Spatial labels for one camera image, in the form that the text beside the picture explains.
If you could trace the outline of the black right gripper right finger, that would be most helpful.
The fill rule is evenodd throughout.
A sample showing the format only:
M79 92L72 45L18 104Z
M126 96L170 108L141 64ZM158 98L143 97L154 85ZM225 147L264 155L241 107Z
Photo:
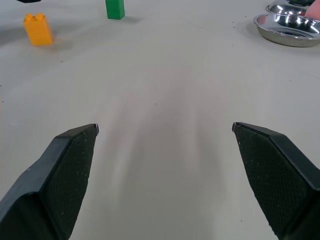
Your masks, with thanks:
M234 122L250 187L278 240L320 240L320 169L284 134Z

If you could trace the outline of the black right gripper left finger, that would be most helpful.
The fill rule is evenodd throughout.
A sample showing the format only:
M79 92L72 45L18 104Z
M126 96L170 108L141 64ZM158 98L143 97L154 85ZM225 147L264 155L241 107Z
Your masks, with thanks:
M0 240L69 240L87 191L99 126L57 135L0 200Z

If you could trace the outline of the orange toy brick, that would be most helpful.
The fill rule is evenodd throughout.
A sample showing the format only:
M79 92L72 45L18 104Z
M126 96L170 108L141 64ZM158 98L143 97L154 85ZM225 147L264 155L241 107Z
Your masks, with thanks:
M43 13L37 13L36 15L27 13L23 25L33 46L51 45L53 43L54 38L50 25Z

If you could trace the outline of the shiny steel bowl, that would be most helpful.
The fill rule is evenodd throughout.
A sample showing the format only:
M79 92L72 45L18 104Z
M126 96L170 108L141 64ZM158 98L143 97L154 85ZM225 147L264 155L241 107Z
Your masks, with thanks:
M284 46L308 48L320 45L320 21L301 15L264 13L253 19L260 35Z
M265 7L265 10L274 14L304 16L308 8L308 6L292 5L289 3L271 3Z

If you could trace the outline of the pink rounded object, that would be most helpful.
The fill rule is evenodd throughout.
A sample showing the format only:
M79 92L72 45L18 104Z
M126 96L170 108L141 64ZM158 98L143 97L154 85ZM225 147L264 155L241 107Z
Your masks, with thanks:
M305 16L320 21L320 2L314 2L307 9Z

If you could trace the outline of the dark object in bowl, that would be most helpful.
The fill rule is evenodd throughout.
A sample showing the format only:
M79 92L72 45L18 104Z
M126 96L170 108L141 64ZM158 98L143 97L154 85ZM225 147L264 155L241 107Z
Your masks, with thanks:
M292 5L297 5L297 6L310 6L311 4L314 3L315 0L288 0L288 2Z

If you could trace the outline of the green toy brick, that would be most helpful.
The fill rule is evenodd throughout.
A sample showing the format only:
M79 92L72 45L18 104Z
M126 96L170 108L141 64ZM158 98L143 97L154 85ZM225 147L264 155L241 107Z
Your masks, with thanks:
M121 20L125 16L124 0L105 0L108 19Z

